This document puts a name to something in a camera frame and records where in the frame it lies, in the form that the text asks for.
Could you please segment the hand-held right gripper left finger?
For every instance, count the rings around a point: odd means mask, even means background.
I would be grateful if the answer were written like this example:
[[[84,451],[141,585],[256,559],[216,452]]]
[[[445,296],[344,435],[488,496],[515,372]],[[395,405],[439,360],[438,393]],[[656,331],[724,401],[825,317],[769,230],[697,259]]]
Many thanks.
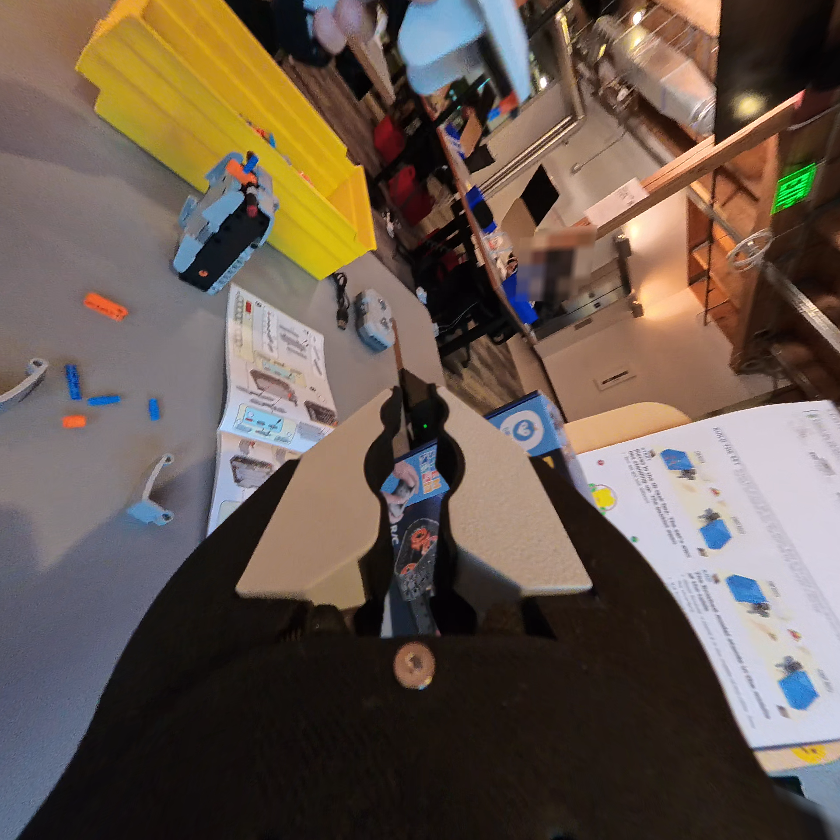
[[[394,467],[403,394],[386,389],[293,462],[242,576],[245,599],[366,606],[380,632],[392,579],[392,537],[382,487]]]

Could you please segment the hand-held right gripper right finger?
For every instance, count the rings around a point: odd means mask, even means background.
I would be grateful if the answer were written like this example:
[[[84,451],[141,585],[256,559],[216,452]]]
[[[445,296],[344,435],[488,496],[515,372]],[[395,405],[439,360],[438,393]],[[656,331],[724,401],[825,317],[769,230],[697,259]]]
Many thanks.
[[[592,580],[537,466],[444,387],[434,408],[441,501],[430,610],[440,636],[474,635],[501,606],[516,634],[553,636],[540,597],[578,595]]]

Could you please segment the grey desk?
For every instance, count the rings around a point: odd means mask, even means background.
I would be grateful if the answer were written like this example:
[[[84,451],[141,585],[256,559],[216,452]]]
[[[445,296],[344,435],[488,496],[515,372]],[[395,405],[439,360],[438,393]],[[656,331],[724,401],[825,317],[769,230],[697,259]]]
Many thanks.
[[[109,6],[1,6],[2,390],[49,362],[2,414],[2,838],[65,769],[133,630],[203,539],[213,488],[226,297],[172,273],[190,186],[102,121],[76,73]],[[90,291],[128,317],[86,309]],[[77,414],[84,428],[62,427]],[[125,508],[165,453],[154,497],[174,520],[142,524]]]

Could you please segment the blue robot kit box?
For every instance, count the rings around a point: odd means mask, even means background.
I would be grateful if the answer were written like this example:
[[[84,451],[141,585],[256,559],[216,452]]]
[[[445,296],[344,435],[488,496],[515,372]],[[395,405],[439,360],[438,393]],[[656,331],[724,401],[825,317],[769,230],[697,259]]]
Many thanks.
[[[486,415],[487,421],[540,458],[583,496],[589,486],[564,428],[560,410],[539,391]],[[381,495],[391,521],[393,577],[385,599],[381,637],[436,635],[431,613],[440,508],[448,485],[436,465],[436,439],[423,424],[421,444],[396,459]]]

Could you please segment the building instruction booklet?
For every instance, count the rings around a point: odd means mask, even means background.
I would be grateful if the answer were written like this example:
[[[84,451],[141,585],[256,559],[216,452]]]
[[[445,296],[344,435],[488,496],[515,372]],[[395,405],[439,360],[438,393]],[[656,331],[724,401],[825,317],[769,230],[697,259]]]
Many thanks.
[[[227,287],[226,396],[207,533],[338,425],[320,332]]]

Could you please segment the grey curved toy piece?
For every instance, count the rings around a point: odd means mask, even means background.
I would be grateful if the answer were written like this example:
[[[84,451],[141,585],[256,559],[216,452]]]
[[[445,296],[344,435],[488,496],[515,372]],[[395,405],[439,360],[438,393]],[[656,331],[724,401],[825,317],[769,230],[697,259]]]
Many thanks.
[[[174,456],[165,453],[159,457],[150,467],[144,478],[138,494],[125,508],[126,513],[135,521],[142,524],[151,524],[156,527],[163,527],[174,520],[172,510],[163,507],[154,497],[155,488],[163,472],[174,464]]]
[[[14,386],[9,386],[1,392],[1,414],[21,403],[45,379],[49,370],[49,362],[41,358],[29,360],[25,367],[23,378]]]

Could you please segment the grey black toy robot assembly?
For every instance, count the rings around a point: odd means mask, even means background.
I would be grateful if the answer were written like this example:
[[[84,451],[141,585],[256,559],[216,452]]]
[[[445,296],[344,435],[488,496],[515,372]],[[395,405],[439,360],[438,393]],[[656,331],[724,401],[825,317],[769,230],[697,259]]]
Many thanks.
[[[182,236],[171,266],[186,285],[214,295],[265,244],[280,203],[271,175],[251,150],[227,154],[205,177],[205,193],[187,197],[181,210]]]

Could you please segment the wooden pillar with paper sign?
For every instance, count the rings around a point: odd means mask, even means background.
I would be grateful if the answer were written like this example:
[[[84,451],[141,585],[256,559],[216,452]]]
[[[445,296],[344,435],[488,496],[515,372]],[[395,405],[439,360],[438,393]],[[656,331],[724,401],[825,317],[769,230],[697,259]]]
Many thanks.
[[[793,118],[799,115],[805,93],[805,89],[799,91],[724,141],[704,140],[661,167],[640,182],[644,191],[642,198],[624,210],[612,211],[602,223],[590,222],[590,226],[595,228],[595,238],[609,235],[665,199],[687,189],[702,176],[713,173],[736,156],[787,130]]]

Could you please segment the green exit sign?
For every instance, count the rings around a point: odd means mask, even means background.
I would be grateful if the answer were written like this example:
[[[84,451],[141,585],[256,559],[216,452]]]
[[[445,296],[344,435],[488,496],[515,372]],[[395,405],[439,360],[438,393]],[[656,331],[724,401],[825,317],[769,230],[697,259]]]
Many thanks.
[[[771,215],[803,202],[810,194],[818,163],[812,162],[784,175],[777,182],[771,206]]]

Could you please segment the yellow plastic bin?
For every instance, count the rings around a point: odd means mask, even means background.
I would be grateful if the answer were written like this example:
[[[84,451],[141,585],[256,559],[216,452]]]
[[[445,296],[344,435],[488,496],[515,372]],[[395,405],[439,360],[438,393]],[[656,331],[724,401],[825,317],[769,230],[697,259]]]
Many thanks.
[[[364,168],[225,2],[115,2],[76,69],[96,114],[199,193],[256,152],[279,200],[268,244],[312,277],[376,251]]]

